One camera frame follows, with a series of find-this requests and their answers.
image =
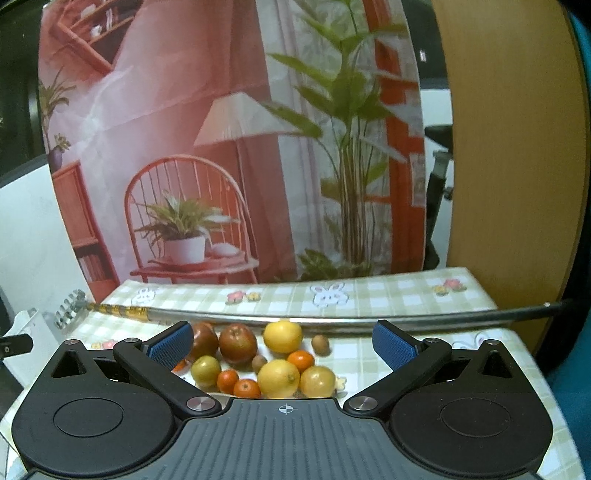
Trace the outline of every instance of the vase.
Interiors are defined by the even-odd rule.
[[[57,172],[61,168],[61,163],[64,160],[62,151],[54,147],[51,151],[47,154],[47,162],[49,163],[49,171],[51,173]]]
[[[166,256],[175,265],[201,263],[205,260],[205,237],[195,236],[183,240],[166,240]]]

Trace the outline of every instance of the black chair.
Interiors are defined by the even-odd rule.
[[[452,125],[430,125],[425,128],[425,136],[435,143],[438,143],[446,150],[437,150],[434,152],[435,165],[429,175],[427,185],[427,208],[426,208],[426,242],[425,242],[425,260],[423,270],[433,270],[437,268],[440,262],[439,255],[433,246],[431,237],[435,230],[435,223],[439,215],[441,200],[451,200],[453,188],[445,186],[447,181],[447,167],[453,160],[453,135]]]

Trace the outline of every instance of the white plant pot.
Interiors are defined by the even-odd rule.
[[[167,240],[166,255],[176,265],[201,263],[205,260],[205,237],[196,236],[184,240]]]

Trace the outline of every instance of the purple vase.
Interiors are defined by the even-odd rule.
[[[61,168],[61,163],[63,162],[64,157],[62,151],[58,147],[54,147],[48,154],[47,154],[47,161],[49,163],[49,171],[51,173],[57,172]]]

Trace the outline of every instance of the white wall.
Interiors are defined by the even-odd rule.
[[[55,312],[72,290],[90,296],[47,165],[0,190],[0,290],[9,314]]]
[[[452,119],[452,96],[449,90],[421,90],[421,107],[423,109],[423,124],[425,127],[437,124],[451,124]],[[433,152],[442,150],[441,145],[425,138],[425,158],[427,178],[433,170]],[[453,185],[453,162],[447,169],[446,186]],[[444,268],[449,248],[449,233],[452,225],[452,203],[443,199],[441,208],[433,231],[433,246],[441,259],[438,268]]]

